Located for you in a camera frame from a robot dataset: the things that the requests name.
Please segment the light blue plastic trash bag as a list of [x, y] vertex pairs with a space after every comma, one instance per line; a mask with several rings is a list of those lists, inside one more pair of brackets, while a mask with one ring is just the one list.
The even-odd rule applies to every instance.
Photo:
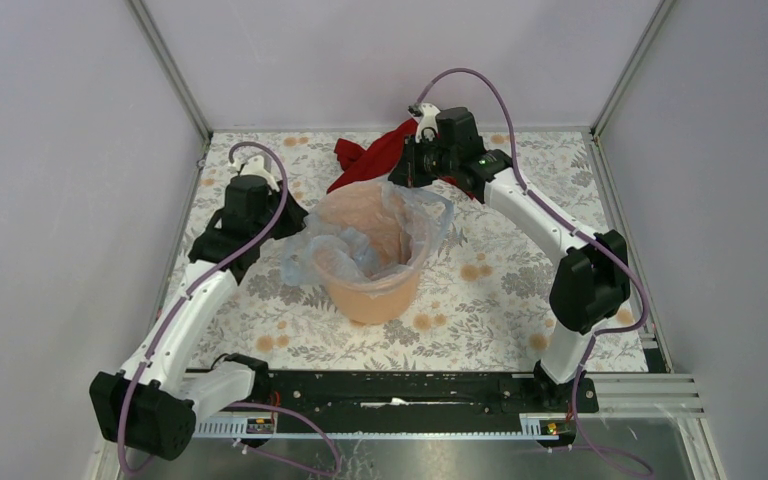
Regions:
[[454, 214], [450, 200], [422, 188], [381, 179], [348, 185], [323, 197], [286, 239], [281, 278], [383, 295], [423, 271]]

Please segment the orange plastic trash bin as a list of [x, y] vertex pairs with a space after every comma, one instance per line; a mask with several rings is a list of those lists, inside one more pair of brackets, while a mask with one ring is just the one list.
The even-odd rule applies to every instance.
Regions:
[[387, 323], [414, 301], [451, 217], [448, 200], [430, 191], [353, 183], [328, 193], [308, 217], [304, 257], [340, 313]]

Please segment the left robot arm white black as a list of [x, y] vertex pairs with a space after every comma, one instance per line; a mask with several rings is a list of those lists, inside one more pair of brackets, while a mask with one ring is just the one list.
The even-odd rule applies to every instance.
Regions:
[[306, 214], [281, 180], [232, 178], [223, 206], [194, 240], [161, 319], [117, 373], [100, 372], [90, 384], [105, 440], [174, 460], [198, 423], [235, 402], [256, 411], [272, 399], [267, 362], [244, 354], [227, 355], [193, 381], [184, 375], [207, 326], [259, 260], [261, 246], [298, 233]]

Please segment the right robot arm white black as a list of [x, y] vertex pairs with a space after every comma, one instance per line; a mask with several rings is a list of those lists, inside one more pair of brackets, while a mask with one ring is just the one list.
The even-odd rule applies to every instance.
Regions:
[[573, 398], [573, 383], [582, 376], [578, 366], [593, 335], [630, 297], [631, 282], [622, 269], [625, 238], [615, 230], [596, 232], [525, 185], [509, 154], [485, 147], [467, 108], [441, 110], [422, 102], [408, 111], [416, 130], [405, 136], [390, 181], [411, 188], [452, 182], [513, 222], [554, 265], [549, 305], [556, 326], [533, 370], [533, 396], [543, 410], [561, 410]]

